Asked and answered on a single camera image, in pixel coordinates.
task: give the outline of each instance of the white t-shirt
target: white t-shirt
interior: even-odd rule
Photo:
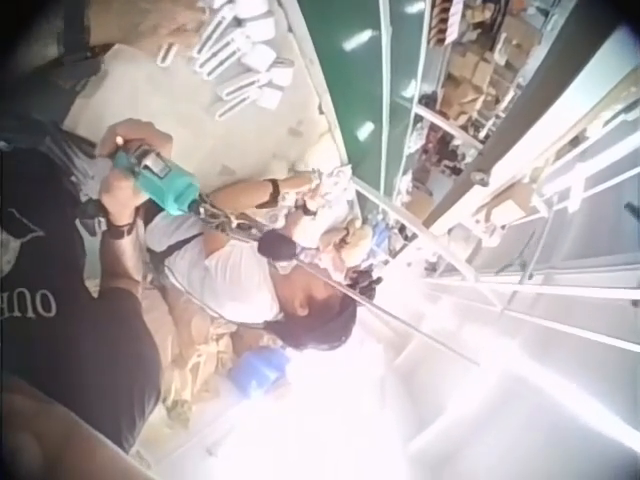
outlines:
[[[192,215],[159,214],[146,230],[147,247],[161,252],[170,245],[202,232]],[[165,262],[169,279],[198,303],[232,322],[262,323],[280,316],[269,275],[269,263],[255,243],[230,240],[208,258],[201,237]]]

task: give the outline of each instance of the green wall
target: green wall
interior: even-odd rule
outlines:
[[[329,87],[349,161],[356,176],[380,187],[383,132],[383,79],[378,0],[299,0]],[[418,62],[424,12],[408,14],[415,1],[389,0],[391,22],[390,102],[385,193],[390,195],[402,162],[412,99],[401,102],[412,81],[419,85]],[[377,34],[347,52],[343,42],[371,29]],[[365,122],[374,131],[361,141],[356,133]]]

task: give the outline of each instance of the man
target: man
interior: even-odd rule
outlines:
[[[140,142],[164,155],[171,136],[125,120],[98,146]],[[36,151],[2,154],[2,371],[60,403],[128,452],[160,397],[157,347],[139,301],[143,263],[134,228],[145,201],[133,180],[112,170],[100,200],[108,229],[100,245],[102,279],[93,298],[84,284],[77,198],[57,165]]]
[[[301,192],[311,186],[311,175],[301,174],[280,181],[230,185],[209,198],[218,208],[239,214],[256,206],[273,207],[282,193]],[[263,236],[254,244],[206,229],[193,216],[171,216],[151,204],[145,213],[146,244],[162,257],[161,269],[170,285],[189,294],[212,315],[262,326],[291,348],[330,350],[351,335],[355,302],[309,270],[317,266],[295,265],[283,270],[264,255],[265,247],[274,252],[292,246],[295,253],[295,244],[287,240],[311,228],[318,208],[307,196],[306,203],[287,216],[277,235]],[[174,320],[179,329],[181,321]]]

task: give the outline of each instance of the black t-shirt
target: black t-shirt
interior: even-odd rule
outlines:
[[[129,451],[160,398],[161,363],[139,300],[84,284],[77,201],[44,154],[1,158],[2,370]]]

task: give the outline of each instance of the black wristband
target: black wristband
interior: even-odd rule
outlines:
[[[256,205],[257,210],[275,208],[278,206],[278,200],[280,200],[280,183],[275,178],[267,178],[265,182],[269,182],[271,184],[271,194],[266,202]]]
[[[136,228],[135,219],[131,223],[127,223],[126,225],[114,225],[109,220],[107,216],[107,229],[105,230],[105,234],[112,240],[122,240],[130,236]]]
[[[305,202],[304,200],[300,204],[299,209],[305,217],[315,217],[318,213],[316,210],[311,210],[309,207],[307,207],[307,202]]]

